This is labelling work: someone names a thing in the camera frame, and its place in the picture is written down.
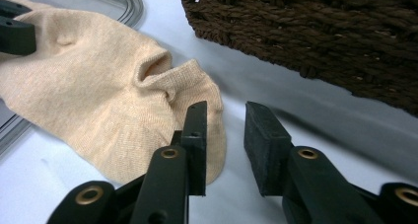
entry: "white table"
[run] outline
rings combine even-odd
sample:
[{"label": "white table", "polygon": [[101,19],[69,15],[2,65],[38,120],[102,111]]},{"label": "white table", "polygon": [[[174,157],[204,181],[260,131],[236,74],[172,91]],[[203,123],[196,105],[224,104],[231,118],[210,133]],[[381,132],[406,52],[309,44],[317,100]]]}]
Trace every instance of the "white table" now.
[{"label": "white table", "polygon": [[[346,149],[361,144],[369,153],[406,160],[408,146],[418,146],[416,117],[199,39],[180,0],[143,1],[136,29],[167,48],[174,66],[196,58],[220,86],[225,106],[226,165],[205,197],[190,198],[190,223],[286,223],[281,198],[259,195],[244,151],[246,101],[273,108],[295,145],[321,150],[350,183],[374,193],[388,182],[417,186],[416,167],[405,167],[412,171],[405,177],[394,165]],[[59,139],[32,126],[0,160],[0,223],[44,223],[69,190],[91,180],[105,178]]]}]

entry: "wicker basket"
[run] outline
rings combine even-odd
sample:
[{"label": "wicker basket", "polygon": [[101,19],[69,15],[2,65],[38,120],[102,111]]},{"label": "wicker basket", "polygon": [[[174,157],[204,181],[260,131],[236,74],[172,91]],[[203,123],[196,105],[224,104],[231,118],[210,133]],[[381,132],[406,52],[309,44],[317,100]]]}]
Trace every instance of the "wicker basket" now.
[{"label": "wicker basket", "polygon": [[418,115],[418,0],[181,0],[198,37]]}]

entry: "metal rim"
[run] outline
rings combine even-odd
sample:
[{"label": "metal rim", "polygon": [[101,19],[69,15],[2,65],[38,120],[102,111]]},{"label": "metal rim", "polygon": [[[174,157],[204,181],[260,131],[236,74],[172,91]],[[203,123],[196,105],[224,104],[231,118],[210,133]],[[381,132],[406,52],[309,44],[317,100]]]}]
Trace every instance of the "metal rim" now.
[{"label": "metal rim", "polygon": [[173,148],[169,148],[169,149],[166,149],[166,150],[163,150],[162,152],[161,152],[161,156],[162,157],[164,157],[164,158],[175,158],[176,156],[178,155],[178,152],[177,152],[177,150],[175,150],[175,149],[173,149]]},{"label": "metal rim", "polygon": [[300,149],[298,151],[299,156],[306,158],[306,159],[316,159],[317,153],[309,148]]},{"label": "metal rim", "polygon": [[402,201],[414,206],[418,206],[418,191],[408,187],[399,187],[394,191],[394,193]]},{"label": "metal rim", "polygon": [[[93,192],[94,195],[86,196],[88,192]],[[88,205],[99,200],[104,195],[104,190],[99,186],[90,186],[84,188],[76,196],[76,202],[80,205]]]}]

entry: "black plastic part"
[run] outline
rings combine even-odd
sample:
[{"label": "black plastic part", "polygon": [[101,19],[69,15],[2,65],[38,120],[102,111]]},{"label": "black plastic part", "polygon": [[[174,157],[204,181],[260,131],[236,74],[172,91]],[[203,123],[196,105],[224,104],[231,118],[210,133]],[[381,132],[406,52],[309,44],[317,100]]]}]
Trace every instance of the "black plastic part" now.
[{"label": "black plastic part", "polygon": [[188,222],[186,167],[186,153],[179,146],[163,147],[154,153],[131,224]]},{"label": "black plastic part", "polygon": [[28,55],[36,51],[35,26],[12,18],[31,9],[6,0],[0,0],[0,51]]},{"label": "black plastic part", "polygon": [[266,106],[247,102],[244,148],[261,195],[282,195],[292,137]]},{"label": "black plastic part", "polygon": [[308,211],[299,202],[297,203],[289,197],[283,196],[282,204],[288,224],[312,223]]},{"label": "black plastic part", "polygon": [[312,223],[383,223],[320,151],[304,146],[293,148],[288,169]]},{"label": "black plastic part", "polygon": [[115,223],[129,223],[133,209],[135,207],[136,198],[139,195],[139,191],[141,190],[142,184],[144,183],[144,179],[145,175],[116,190],[118,216]]},{"label": "black plastic part", "polygon": [[58,205],[48,224],[112,223],[117,218],[111,184],[88,182],[73,190]]},{"label": "black plastic part", "polygon": [[381,216],[387,223],[418,223],[418,188],[404,183],[382,186],[377,199]]},{"label": "black plastic part", "polygon": [[170,143],[171,146],[180,146],[181,144],[181,130],[176,130],[172,137],[172,142]]},{"label": "black plastic part", "polygon": [[30,11],[30,8],[21,4],[10,2],[7,0],[0,0],[0,16],[13,19],[19,15],[26,14]]},{"label": "black plastic part", "polygon": [[190,106],[181,134],[181,147],[187,152],[190,195],[205,195],[206,131],[207,103],[200,102]]}]

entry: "screw hole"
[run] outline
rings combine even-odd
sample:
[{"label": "screw hole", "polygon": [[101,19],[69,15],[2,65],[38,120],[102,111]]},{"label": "screw hole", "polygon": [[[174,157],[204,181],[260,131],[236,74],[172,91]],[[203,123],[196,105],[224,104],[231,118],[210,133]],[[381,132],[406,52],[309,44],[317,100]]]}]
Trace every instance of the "screw hole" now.
[{"label": "screw hole", "polygon": [[164,158],[174,158],[178,155],[177,150],[175,149],[166,149],[163,152],[161,152],[161,156]]},{"label": "screw hole", "polygon": [[152,213],[148,217],[149,224],[164,224],[167,219],[167,213],[165,211],[157,211]]},{"label": "screw hole", "polygon": [[412,188],[399,187],[394,192],[402,201],[418,206],[418,191]]},{"label": "screw hole", "polygon": [[190,135],[192,137],[200,137],[201,134],[199,132],[192,132],[192,133],[190,133]]},{"label": "screw hole", "polygon": [[316,159],[317,153],[311,149],[301,149],[298,151],[299,155],[306,159]]},{"label": "screw hole", "polygon": [[99,200],[104,194],[104,190],[99,186],[84,188],[76,196],[76,202],[80,205],[88,205]]}]

